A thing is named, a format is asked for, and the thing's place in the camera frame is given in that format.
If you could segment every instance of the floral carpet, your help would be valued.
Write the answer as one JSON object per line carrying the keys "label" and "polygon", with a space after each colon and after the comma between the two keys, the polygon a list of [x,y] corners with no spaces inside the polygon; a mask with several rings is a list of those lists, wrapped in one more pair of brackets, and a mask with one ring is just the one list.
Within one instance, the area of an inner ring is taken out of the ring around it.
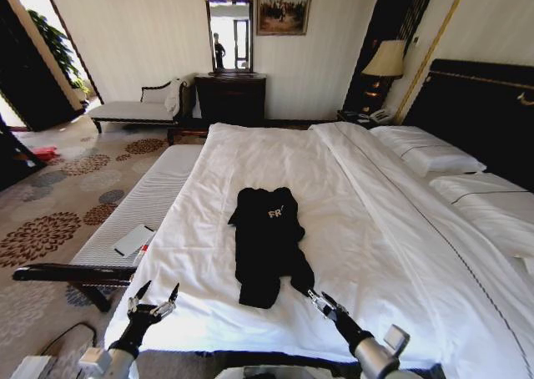
{"label": "floral carpet", "polygon": [[[101,341],[122,290],[106,290],[113,307],[102,313],[66,283],[16,282],[11,276],[21,265],[68,263],[167,148],[164,128],[103,124],[98,134],[87,116],[17,136],[29,148],[56,146],[59,156],[0,192],[0,377],[10,377],[25,356],[39,355],[77,322],[94,326]],[[203,142],[175,139],[176,144]],[[91,339],[91,331],[78,326],[50,347],[47,354],[58,359],[49,377],[83,377],[78,358]],[[144,378],[176,377],[169,367],[178,363],[191,368],[181,377],[213,377],[217,370],[198,358],[144,353],[139,370]]]}

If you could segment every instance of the black headboard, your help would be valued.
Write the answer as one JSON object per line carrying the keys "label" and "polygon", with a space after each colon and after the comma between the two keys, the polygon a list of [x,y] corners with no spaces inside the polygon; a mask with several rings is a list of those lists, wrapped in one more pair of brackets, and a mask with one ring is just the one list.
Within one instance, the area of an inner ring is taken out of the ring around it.
{"label": "black headboard", "polygon": [[403,124],[534,190],[534,67],[436,59]]}

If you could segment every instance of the green plant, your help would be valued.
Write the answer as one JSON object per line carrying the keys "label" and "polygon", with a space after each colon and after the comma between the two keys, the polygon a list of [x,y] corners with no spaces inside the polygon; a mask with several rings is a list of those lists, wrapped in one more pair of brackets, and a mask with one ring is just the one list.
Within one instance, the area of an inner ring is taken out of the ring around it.
{"label": "green plant", "polygon": [[88,93],[89,88],[85,86],[82,77],[80,76],[80,72],[73,65],[73,59],[70,56],[72,51],[63,42],[63,40],[67,40],[67,36],[48,24],[47,18],[43,15],[29,9],[28,13],[41,33],[44,42],[48,45],[50,52],[58,62],[59,67],[63,71],[63,74],[67,78],[71,87],[80,88],[85,93]]}

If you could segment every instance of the painting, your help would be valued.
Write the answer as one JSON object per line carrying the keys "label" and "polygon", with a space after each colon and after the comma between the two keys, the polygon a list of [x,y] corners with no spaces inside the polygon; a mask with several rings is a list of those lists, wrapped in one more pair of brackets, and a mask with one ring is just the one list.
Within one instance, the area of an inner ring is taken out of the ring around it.
{"label": "painting", "polygon": [[311,0],[258,0],[258,35],[305,35]]}

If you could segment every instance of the white pillow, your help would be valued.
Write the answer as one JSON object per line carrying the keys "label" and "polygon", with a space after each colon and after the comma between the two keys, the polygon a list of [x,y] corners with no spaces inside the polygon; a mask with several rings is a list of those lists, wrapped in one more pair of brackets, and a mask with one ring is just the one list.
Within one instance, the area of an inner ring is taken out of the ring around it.
{"label": "white pillow", "polygon": [[430,182],[438,193],[503,254],[523,258],[534,274],[534,195],[494,174],[445,176]]}
{"label": "white pillow", "polygon": [[176,112],[178,112],[179,88],[180,80],[173,78],[169,85],[169,92],[167,93],[167,97],[164,101],[165,108],[167,109],[167,112],[169,112],[171,118],[173,118]]}
{"label": "white pillow", "polygon": [[462,150],[417,127],[380,126],[370,130],[419,176],[428,172],[481,172],[486,166]]}

